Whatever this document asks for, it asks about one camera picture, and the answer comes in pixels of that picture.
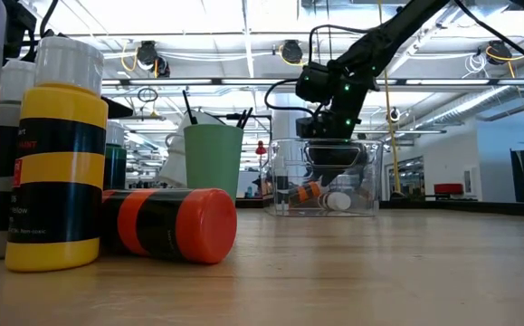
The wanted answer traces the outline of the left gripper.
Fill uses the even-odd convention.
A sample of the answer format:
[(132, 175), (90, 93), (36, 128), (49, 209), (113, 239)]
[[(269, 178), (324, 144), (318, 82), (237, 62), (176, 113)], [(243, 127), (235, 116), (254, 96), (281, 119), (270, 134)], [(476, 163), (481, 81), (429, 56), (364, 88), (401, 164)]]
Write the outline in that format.
[[(18, 0), (2, 0), (6, 9), (6, 33), (4, 58), (5, 61), (20, 56), (21, 48), (28, 46), (28, 53), (21, 58), (24, 62), (33, 62), (36, 55), (37, 42), (34, 40), (36, 18)], [(134, 110), (107, 97), (101, 99), (108, 105), (108, 119), (131, 117)]]

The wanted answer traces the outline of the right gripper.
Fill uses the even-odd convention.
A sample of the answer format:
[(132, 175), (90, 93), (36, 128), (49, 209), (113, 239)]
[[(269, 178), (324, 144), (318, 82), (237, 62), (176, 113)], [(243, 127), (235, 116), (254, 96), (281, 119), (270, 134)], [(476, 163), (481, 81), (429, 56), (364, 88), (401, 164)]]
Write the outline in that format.
[(331, 191), (326, 181), (333, 181), (336, 192), (351, 191), (352, 180), (337, 176), (352, 168), (364, 169), (367, 150), (362, 143), (351, 140), (356, 124), (360, 122), (357, 116), (351, 118), (348, 113), (330, 110), (296, 119), (296, 134), (309, 141), (310, 148), (305, 152), (311, 164), (308, 177), (317, 181), (321, 193)]

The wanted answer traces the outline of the orange paint bottle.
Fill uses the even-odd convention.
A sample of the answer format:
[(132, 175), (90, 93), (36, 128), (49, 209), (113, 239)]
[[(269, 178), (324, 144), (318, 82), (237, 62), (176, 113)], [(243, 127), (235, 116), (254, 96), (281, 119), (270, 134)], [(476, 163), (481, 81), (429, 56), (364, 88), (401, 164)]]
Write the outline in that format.
[(346, 211), (351, 207), (350, 195), (330, 191), (319, 182), (310, 181), (288, 193), (288, 205), (293, 208), (319, 208), (326, 211)]

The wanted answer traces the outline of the clear plastic bin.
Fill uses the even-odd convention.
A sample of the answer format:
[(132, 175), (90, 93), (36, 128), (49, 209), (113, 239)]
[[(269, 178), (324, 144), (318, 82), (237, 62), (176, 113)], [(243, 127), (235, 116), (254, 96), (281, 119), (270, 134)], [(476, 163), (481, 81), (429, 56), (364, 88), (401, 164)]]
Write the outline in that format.
[[(352, 190), (343, 192), (350, 195), (352, 200), (351, 206), (357, 207), (361, 205), (365, 207), (366, 204), (371, 205), (375, 201), (380, 201), (383, 145), (381, 142), (373, 140), (352, 139), (352, 142), (360, 142), (365, 146), (367, 163), (362, 171), (359, 171), (358, 168), (352, 168), (337, 177), (345, 177), (352, 180)], [(308, 177), (308, 174), (311, 172), (311, 164), (305, 155), (306, 150), (310, 148), (308, 143), (307, 139), (275, 139), (270, 143), (270, 162), (267, 167), (266, 179), (269, 181), (272, 199), (275, 204), (275, 158), (277, 156), (285, 158), (290, 190), (308, 183), (311, 181)], [(334, 191), (333, 181), (326, 182), (329, 182), (331, 191)]]

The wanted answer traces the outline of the paint brush gold ferrule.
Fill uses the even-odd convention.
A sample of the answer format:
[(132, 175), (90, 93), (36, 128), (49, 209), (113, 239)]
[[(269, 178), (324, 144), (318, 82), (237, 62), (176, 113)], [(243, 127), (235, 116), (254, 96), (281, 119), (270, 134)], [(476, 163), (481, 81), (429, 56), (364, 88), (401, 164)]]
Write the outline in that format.
[(182, 94), (183, 94), (183, 97), (184, 97), (184, 102), (185, 102), (185, 105), (186, 105), (186, 115), (188, 116), (189, 120), (190, 120), (190, 123), (192, 125), (197, 125), (198, 124), (198, 121), (197, 121), (197, 118), (195, 117), (192, 109), (191, 109), (191, 106), (189, 104), (189, 100), (188, 100), (188, 96), (187, 96), (187, 93), (186, 93), (186, 90), (182, 90)]

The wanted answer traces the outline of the red paint bottle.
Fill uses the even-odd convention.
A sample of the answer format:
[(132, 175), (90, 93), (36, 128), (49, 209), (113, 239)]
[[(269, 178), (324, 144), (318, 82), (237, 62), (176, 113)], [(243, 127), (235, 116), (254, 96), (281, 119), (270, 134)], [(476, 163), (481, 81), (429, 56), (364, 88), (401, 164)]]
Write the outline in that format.
[(117, 253), (218, 264), (231, 251), (237, 213), (217, 188), (106, 190), (101, 243)]

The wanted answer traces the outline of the dark green paint bottle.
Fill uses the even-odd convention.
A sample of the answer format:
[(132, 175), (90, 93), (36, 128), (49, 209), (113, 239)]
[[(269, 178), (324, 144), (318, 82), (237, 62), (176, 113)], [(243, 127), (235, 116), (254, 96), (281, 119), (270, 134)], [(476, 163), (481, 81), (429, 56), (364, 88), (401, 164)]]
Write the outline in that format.
[(104, 190), (125, 188), (127, 150), (124, 142), (124, 127), (115, 121), (109, 121), (106, 131)]

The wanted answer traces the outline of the yellow paint bottle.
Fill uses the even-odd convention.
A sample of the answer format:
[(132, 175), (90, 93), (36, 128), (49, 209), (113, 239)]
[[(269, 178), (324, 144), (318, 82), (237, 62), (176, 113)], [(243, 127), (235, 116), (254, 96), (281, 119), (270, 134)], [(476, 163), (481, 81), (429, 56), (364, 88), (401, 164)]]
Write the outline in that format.
[(109, 107), (103, 55), (50, 36), (39, 42), (16, 142), (5, 266), (47, 272), (92, 263), (100, 251)]

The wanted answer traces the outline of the grey paint bottle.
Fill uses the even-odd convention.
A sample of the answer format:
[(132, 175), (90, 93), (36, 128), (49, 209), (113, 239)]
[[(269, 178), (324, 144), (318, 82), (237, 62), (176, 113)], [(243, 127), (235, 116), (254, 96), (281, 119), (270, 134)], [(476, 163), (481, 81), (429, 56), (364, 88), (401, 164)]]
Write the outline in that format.
[(22, 100), (33, 87), (35, 64), (10, 60), (0, 74), (0, 259), (5, 257)]

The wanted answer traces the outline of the white mug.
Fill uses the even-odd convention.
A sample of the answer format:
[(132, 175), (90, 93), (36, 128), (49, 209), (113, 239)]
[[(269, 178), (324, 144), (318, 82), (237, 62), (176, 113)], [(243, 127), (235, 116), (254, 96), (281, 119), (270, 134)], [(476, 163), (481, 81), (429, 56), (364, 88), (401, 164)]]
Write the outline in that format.
[[(194, 111), (198, 124), (218, 124), (226, 125), (216, 117), (207, 113)], [(186, 153), (184, 129), (191, 126), (187, 115), (183, 118), (178, 129), (166, 136), (166, 147), (168, 157), (159, 172), (159, 178), (165, 181), (170, 187), (189, 188), (186, 183)]]

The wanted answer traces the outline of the green plastic cup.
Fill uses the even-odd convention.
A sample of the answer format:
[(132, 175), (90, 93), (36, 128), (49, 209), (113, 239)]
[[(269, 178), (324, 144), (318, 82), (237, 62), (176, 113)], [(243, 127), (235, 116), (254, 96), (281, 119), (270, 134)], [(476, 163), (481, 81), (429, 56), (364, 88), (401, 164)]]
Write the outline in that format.
[(236, 200), (243, 129), (197, 124), (184, 129), (186, 183), (189, 188), (219, 188)]

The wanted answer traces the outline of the red cabinet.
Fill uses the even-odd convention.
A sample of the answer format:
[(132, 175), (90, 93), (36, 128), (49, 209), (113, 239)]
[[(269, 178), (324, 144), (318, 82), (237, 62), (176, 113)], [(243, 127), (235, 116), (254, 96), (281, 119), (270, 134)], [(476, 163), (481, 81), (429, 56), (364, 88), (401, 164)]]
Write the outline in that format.
[(464, 194), (463, 185), (460, 183), (440, 183), (433, 185), (433, 191), (436, 196), (461, 196)]

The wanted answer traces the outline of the black aluminium table frame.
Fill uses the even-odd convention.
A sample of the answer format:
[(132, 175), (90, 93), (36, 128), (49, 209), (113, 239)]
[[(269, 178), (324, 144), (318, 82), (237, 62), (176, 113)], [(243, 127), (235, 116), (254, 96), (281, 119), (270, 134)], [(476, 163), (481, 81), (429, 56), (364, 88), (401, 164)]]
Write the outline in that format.
[(439, 201), (375, 201), (365, 207), (351, 206), (348, 210), (333, 211), (315, 206), (315, 203), (302, 204), (290, 208), (287, 204), (275, 204), (272, 198), (241, 199), (236, 205), (240, 209), (261, 209), (271, 216), (281, 217), (371, 217), (390, 210), (447, 210), (477, 214), (496, 214), (505, 216), (524, 216), (524, 203), (479, 202), (471, 200)]

